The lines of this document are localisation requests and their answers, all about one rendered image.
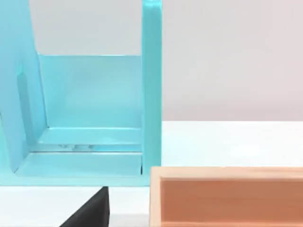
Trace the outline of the shallow salmon-coloured box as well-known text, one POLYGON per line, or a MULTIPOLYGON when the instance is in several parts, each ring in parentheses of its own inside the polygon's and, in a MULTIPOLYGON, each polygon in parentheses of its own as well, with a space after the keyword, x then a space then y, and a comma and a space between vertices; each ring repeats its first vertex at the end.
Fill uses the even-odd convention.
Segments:
POLYGON ((303 167, 153 167, 149 227, 303 227, 303 167))

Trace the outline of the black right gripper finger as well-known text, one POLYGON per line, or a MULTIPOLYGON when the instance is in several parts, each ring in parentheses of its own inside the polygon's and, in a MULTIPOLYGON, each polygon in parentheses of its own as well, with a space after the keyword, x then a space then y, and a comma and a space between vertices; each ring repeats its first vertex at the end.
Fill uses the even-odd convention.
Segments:
POLYGON ((109 227, 109 189, 102 187, 59 227, 109 227))

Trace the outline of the light blue rack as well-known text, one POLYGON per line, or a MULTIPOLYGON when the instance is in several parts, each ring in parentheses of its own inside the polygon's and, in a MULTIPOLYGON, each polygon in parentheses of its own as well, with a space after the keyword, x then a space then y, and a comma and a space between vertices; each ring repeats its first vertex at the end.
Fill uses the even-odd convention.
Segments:
POLYGON ((141 52, 38 53, 28 0, 0 0, 0 186, 149 186, 161 165, 162 0, 141 52))

